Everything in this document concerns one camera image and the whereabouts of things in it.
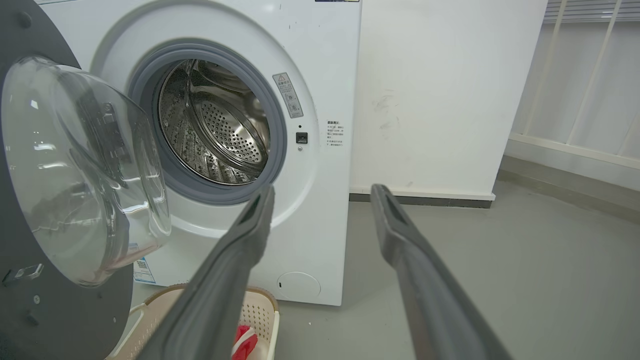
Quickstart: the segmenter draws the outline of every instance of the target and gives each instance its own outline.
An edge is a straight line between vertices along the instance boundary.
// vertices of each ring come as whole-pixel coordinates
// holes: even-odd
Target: white wall
[[[493,199],[546,0],[363,0],[351,192]]]
[[[529,136],[560,143],[567,141],[607,26],[608,23],[562,24],[552,66],[542,88]],[[542,27],[522,101],[513,123],[514,133],[522,133],[524,130],[552,32],[553,24]],[[573,145],[640,159],[640,126],[636,125],[635,129],[631,129],[627,146],[621,149],[631,124],[638,122],[636,118],[640,116],[639,23],[617,22],[614,25],[587,104]],[[509,141],[505,153],[640,190],[640,170],[635,168],[513,140]]]

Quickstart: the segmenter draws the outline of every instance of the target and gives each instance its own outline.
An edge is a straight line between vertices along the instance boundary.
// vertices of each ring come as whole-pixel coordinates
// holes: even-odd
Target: laundry basket
[[[140,312],[140,317],[122,344],[107,356],[107,360],[135,360],[185,286],[186,284],[169,286],[133,307],[129,311],[129,317],[137,312]],[[279,324],[278,302],[273,295],[263,289],[248,288],[244,293],[238,325],[253,327],[258,336],[258,343],[249,355],[249,360],[273,360]]]

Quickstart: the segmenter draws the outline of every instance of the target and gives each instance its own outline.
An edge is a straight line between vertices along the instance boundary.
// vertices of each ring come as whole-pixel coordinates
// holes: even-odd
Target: concrete floor
[[[491,209],[405,206],[516,360],[637,359],[640,225],[498,182]],[[136,284],[133,304],[157,290]],[[412,359],[371,205],[352,202],[341,307],[280,302],[277,360]]]

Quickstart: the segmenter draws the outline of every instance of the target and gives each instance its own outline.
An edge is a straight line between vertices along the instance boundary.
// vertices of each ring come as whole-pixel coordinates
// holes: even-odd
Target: white railing
[[[602,42],[602,46],[600,47],[600,52],[598,54],[596,62],[593,65],[593,70],[591,71],[589,82],[582,96],[580,107],[575,116],[575,119],[573,120],[573,126],[571,128],[571,132],[569,133],[566,140],[564,142],[560,142],[556,140],[550,140],[550,139],[540,138],[540,137],[535,137],[530,135],[532,125],[536,121],[536,114],[537,114],[538,108],[540,107],[540,97],[543,93],[543,89],[544,89],[545,83],[547,82],[547,77],[549,75],[549,71],[554,59],[554,51],[556,48],[560,27],[563,22],[563,15],[567,7],[567,2],[568,0],[561,0],[559,4],[557,17],[555,18],[556,22],[555,22],[553,34],[551,37],[551,41],[549,42],[549,45],[548,45],[547,57],[543,66],[543,70],[542,70],[539,82],[538,82],[538,86],[536,88],[531,109],[529,110],[529,113],[526,116],[524,129],[517,133],[512,132],[509,136],[509,139],[517,142],[528,143],[528,144],[536,145],[539,147],[544,147],[544,148],[548,148],[556,151],[563,151],[569,154],[583,156],[585,158],[606,161],[606,162],[614,163],[624,167],[640,170],[640,159],[631,158],[629,156],[624,155],[625,150],[627,150],[629,144],[632,141],[633,134],[636,134],[636,132],[638,131],[638,126],[640,126],[640,111],[636,115],[631,125],[628,127],[627,134],[624,138],[624,141],[622,142],[622,144],[620,145],[620,148],[615,154],[609,153],[609,152],[603,152],[595,149],[589,149],[587,147],[581,147],[574,144],[576,132],[580,127],[580,125],[582,124],[582,121],[586,115],[585,112],[586,112],[587,104],[589,102],[589,99],[592,96],[593,86],[596,81],[596,78],[598,77],[598,71],[600,70],[602,59],[604,57],[605,50],[607,49],[607,44],[609,43],[609,39],[611,37],[611,33],[613,30],[614,24],[616,22],[616,18],[618,17],[622,0],[617,0],[615,2],[615,5],[612,11],[607,12],[608,14],[610,13],[610,16],[611,16],[611,18],[609,19],[609,27],[607,28],[607,32],[604,36],[604,40]]]

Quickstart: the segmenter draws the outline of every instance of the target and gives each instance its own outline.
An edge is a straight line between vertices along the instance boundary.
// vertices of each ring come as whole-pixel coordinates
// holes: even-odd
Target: washing machine
[[[339,306],[359,1],[40,1],[80,67],[147,114],[170,241],[138,282],[188,282],[272,183],[271,235],[249,284]]]

